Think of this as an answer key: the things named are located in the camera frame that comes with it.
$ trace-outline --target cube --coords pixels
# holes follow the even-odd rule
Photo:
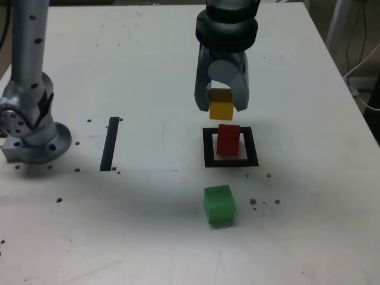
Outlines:
[[[210,101],[211,120],[232,120],[233,103],[231,90],[217,88],[211,89]]]
[[[216,153],[220,156],[239,155],[240,126],[219,125]]]
[[[204,210],[211,225],[232,223],[235,216],[235,201],[230,186],[205,188]]]

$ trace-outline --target red cube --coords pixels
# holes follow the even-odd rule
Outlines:
[[[219,125],[216,153],[220,156],[239,154],[240,126]]]

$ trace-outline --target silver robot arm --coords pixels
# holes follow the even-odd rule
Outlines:
[[[49,0],[14,0],[12,75],[0,98],[2,151],[9,162],[44,163],[71,144],[67,127],[53,120],[53,82],[42,72]]]

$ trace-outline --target green cube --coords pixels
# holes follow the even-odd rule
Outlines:
[[[210,224],[232,223],[235,201],[229,185],[204,189],[204,210]]]

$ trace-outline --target yellow cube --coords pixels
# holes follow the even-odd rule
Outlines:
[[[232,91],[212,88],[210,92],[210,119],[232,121]]]

